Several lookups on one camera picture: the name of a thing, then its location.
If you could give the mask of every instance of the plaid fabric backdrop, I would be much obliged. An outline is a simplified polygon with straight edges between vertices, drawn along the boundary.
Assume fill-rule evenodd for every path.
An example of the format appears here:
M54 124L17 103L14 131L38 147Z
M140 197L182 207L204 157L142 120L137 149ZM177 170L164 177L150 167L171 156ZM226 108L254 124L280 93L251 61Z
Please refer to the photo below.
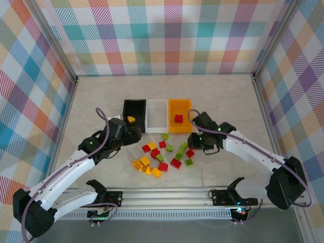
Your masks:
M12 243L12 195L43 179L72 81L23 0L0 6L0 242Z
M324 1L304 0L261 75L282 152L303 161L324 240Z
M37 1L80 75L249 73L284 13L279 0Z

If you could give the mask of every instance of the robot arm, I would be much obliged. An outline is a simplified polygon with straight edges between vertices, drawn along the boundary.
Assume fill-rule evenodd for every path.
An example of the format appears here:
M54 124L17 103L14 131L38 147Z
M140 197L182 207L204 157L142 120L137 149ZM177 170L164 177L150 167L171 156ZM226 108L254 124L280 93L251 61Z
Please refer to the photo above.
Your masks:
M199 114L192 121L201 133L192 133L188 138L188 146L205 151L213 149L216 145L217 148L232 152L260 168L268 181L262 190L278 208L287 210L305 191L305 186L307 186L305 175L300 161L295 157L286 159L267 151L246 138L234 126L228 123L217 125L206 112ZM243 179L235 180L235 183L228 187L234 203L243 201L235 191L236 185Z
M13 195L14 217L33 237L47 232L53 223L68 212L91 203L106 202L106 188L96 180L73 192L62 194L77 178L93 168L121 146L138 142L141 131L136 123L118 118L108 121L107 127L86 138L78 150L53 174L29 191L19 189Z

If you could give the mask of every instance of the orange bin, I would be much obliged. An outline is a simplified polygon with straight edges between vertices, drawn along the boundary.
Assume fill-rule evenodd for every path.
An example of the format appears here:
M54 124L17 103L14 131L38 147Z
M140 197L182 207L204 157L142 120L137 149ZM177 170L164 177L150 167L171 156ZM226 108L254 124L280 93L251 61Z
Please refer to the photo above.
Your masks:
M169 133L191 133L192 124L187 117L190 109L190 99L169 100ZM183 123L175 123L174 118L176 115L183 115Z

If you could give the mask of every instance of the red block in orange bin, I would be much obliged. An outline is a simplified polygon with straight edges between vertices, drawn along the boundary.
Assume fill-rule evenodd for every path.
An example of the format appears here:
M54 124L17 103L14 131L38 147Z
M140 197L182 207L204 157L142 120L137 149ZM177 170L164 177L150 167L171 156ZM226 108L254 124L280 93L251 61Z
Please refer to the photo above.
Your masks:
M183 115L176 115L174 121L175 123L183 123Z

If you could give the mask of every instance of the lego brick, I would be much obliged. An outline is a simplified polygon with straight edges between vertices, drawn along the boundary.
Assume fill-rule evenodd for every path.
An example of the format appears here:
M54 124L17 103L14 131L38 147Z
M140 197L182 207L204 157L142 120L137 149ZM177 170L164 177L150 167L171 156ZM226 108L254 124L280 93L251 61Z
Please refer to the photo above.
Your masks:
M158 150L158 148L153 149L152 152L157 153L157 154L161 154L161 151Z
M153 159L156 159L156 157L159 155L159 151L152 151L151 152L151 157L153 158Z
M157 148L157 146L156 146L156 144L155 144L154 142L150 142L150 143L148 144L148 146L150 147L151 150Z
M183 148L183 149L186 149L188 147L188 144L186 142L184 142L184 143L181 144L180 147Z
M158 144L160 148L165 148L167 146L167 143L165 141L159 142Z
M162 139L163 140L168 140L169 139L169 135L167 133L162 133Z
M143 169L144 165L139 160L134 160L133 166L137 171L141 171Z
M176 157L175 157L177 160L180 160L182 158L182 155L177 153Z
M175 123L183 123L183 115L175 115L174 122Z
M144 166L142 171L148 175L152 175L150 166Z
M160 163L158 165L158 169L160 171L164 171L164 172L168 171L168 167L169 167L169 165L167 163Z
M190 149L186 152L186 155L188 156L188 158L191 158L194 156L194 152Z
M167 152L172 152L172 151L173 151L173 146L168 145L168 146L167 146Z
M127 120L130 124L135 123L135 118L133 118L132 116L127 116Z
M192 159L187 159L185 164L186 164L187 167L192 166L193 165Z
M163 156L160 154L156 158L159 162L162 162L164 160Z
M176 158L174 158L170 164L177 169L179 169L182 165L182 163L178 161Z
M185 149L180 148L179 151L178 151L178 153L181 154L181 155L183 155L184 154L184 151L185 151Z
M159 178L161 176L161 171L157 168L154 168L153 170L151 170L151 173L153 176Z
M140 158L140 161L142 162L143 165L147 166L150 164L150 160L146 157L146 156L143 156Z
M142 147L142 149L143 149L144 153L147 153L147 152L151 151L150 147L149 147L147 144L144 145L144 146Z

